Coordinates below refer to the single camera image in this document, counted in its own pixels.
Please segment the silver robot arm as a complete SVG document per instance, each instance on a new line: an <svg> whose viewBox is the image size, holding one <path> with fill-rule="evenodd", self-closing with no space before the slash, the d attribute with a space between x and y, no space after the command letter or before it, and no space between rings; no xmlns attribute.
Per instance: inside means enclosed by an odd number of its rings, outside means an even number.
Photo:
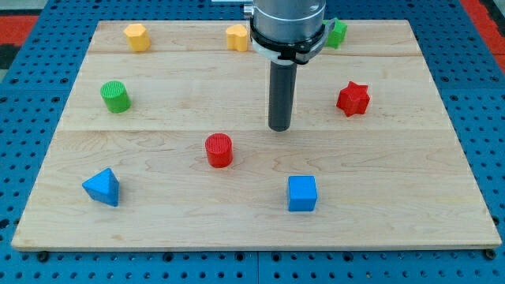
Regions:
<svg viewBox="0 0 505 284"><path fill-rule="evenodd" d="M326 0L237 0L249 21L253 49L273 65L305 65L324 48L336 19Z"/></svg>

